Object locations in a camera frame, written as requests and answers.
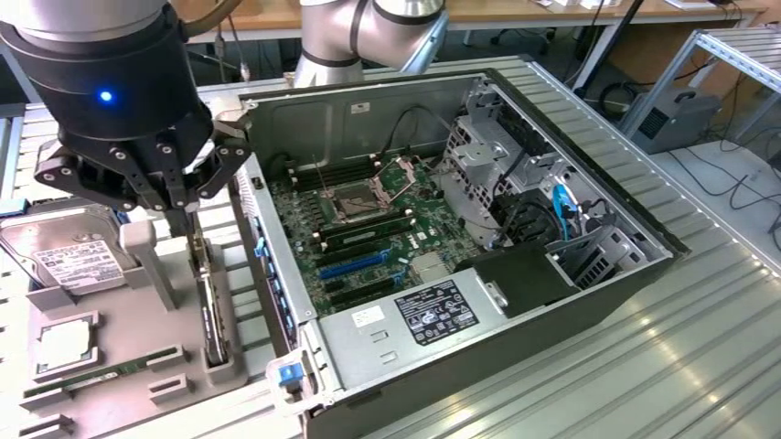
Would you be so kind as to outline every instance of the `power supply label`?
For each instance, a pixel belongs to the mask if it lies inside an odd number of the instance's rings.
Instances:
[[[35,252],[33,257],[65,289],[80,288],[122,277],[120,263],[105,241],[84,242]]]
[[[447,281],[395,299],[413,338],[426,346],[479,323],[459,287]]]

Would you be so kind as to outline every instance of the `chipset heatsink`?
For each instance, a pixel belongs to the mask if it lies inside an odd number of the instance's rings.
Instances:
[[[413,271],[418,275],[421,281],[425,283],[442,279],[450,274],[450,271],[442,262],[442,258],[439,257],[439,253],[437,252],[427,252],[417,258],[413,258],[410,266],[413,267]]]

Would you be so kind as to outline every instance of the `power cable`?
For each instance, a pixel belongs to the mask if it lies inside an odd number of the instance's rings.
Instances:
[[[681,168],[684,169],[684,171],[689,174],[689,176],[692,177],[692,179],[694,180],[694,183],[697,184],[697,186],[700,186],[700,188],[702,189],[702,191],[710,195],[712,197],[721,197],[726,194],[730,194],[730,209],[733,210],[741,210],[745,209],[750,206],[754,206],[756,204],[761,203],[762,201],[770,201],[776,204],[776,206],[778,206],[778,208],[781,208],[781,202],[778,200],[776,200],[776,198],[781,197],[781,193],[777,194],[772,194],[772,195],[764,195],[761,194],[752,186],[749,186],[745,183],[745,180],[748,179],[749,175],[745,175],[742,178],[736,177],[730,171],[728,171],[722,166],[717,165],[716,163],[705,160],[697,153],[694,153],[694,151],[692,151],[689,148],[682,148],[685,149],[698,160],[701,160],[704,163],[706,163],[709,166],[712,166],[713,168],[718,169],[728,177],[732,178],[732,180],[734,181],[734,185],[732,185],[726,190],[724,191],[713,191],[710,190],[708,187],[705,187],[705,184],[702,183],[702,181],[694,176],[694,173],[690,171],[690,169],[684,165],[684,162],[681,161],[681,159],[677,157],[676,154],[673,154],[673,151],[669,151],[668,154],[673,157],[674,161],[678,163],[678,165],[681,166]],[[752,193],[754,193],[760,198],[754,199],[753,201],[749,201],[748,203],[745,203],[741,206],[737,206],[734,204],[734,197],[737,195],[737,191],[741,187],[745,187]],[[773,238],[773,243],[774,243],[774,247],[776,249],[781,252],[781,244],[778,243],[778,239],[776,237],[776,231],[781,228],[781,213],[778,214],[778,216],[774,218],[774,221],[772,223],[770,228],[768,229],[768,233],[770,234],[772,238]]]
[[[583,62],[581,63],[579,69],[577,70],[575,74],[573,75],[571,78],[575,78],[577,75],[579,75],[581,71],[583,70],[583,66],[586,65],[586,61],[589,60],[589,56],[594,50],[594,47],[597,46],[597,41],[598,41],[598,35],[599,32],[597,31],[597,29],[594,29],[594,25],[597,24],[597,18],[599,17],[599,13],[602,12],[602,6],[603,6],[605,0],[601,0],[599,2],[599,6],[597,7],[597,12],[594,13],[594,17],[590,20],[590,25],[589,25],[589,29],[591,29],[594,31],[593,35],[591,35],[591,42],[590,42],[590,47],[589,47],[589,54],[586,55],[586,57],[583,58]],[[577,45],[575,45],[575,49],[573,50],[573,56],[570,57],[570,61],[566,64],[566,69],[563,71],[563,75],[561,76],[561,78],[563,79],[562,83],[566,85],[566,83],[571,80],[566,79],[567,75],[570,74],[570,68],[573,67],[573,61],[575,61],[577,58]]]

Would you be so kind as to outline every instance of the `gray robot arm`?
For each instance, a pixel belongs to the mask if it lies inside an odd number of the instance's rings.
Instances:
[[[445,40],[445,0],[302,0],[295,87],[362,79],[360,59],[422,73]]]

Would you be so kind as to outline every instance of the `blue pcie slot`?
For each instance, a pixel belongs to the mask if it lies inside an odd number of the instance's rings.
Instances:
[[[363,268],[371,267],[372,265],[379,265],[389,259],[390,252],[391,250],[383,250],[378,254],[366,256],[356,261],[348,262],[343,265],[336,265],[335,267],[323,268],[319,271],[319,278],[324,281],[326,279],[335,278],[343,274],[358,272]]]

